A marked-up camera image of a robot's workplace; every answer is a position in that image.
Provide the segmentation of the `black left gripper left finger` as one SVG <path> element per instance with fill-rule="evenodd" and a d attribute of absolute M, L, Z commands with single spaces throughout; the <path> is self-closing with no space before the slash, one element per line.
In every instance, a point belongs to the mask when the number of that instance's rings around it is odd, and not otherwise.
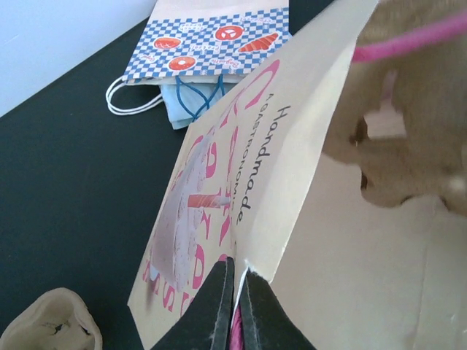
<path fill-rule="evenodd" d="M 216 262 L 186 312 L 153 346 L 153 350 L 228 349 L 234 271 L 231 257 Z"/>

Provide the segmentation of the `cream pink Cakes paper bag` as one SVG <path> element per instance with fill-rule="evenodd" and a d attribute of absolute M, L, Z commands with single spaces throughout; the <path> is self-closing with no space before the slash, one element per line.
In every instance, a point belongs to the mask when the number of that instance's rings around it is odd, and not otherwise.
<path fill-rule="evenodd" d="M 231 257 L 228 349 L 246 273 L 315 349 L 464 349 L 466 213 L 435 195 L 376 206 L 323 152 L 380 1 L 334 1 L 188 129 L 128 307 L 145 349 Z"/>

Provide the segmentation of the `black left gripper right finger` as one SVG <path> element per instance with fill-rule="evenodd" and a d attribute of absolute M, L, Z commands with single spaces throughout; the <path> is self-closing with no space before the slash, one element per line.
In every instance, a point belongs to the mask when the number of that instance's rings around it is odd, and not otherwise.
<path fill-rule="evenodd" d="M 244 348 L 249 350 L 315 350 L 292 323 L 267 280 L 246 273 L 239 299 Z"/>

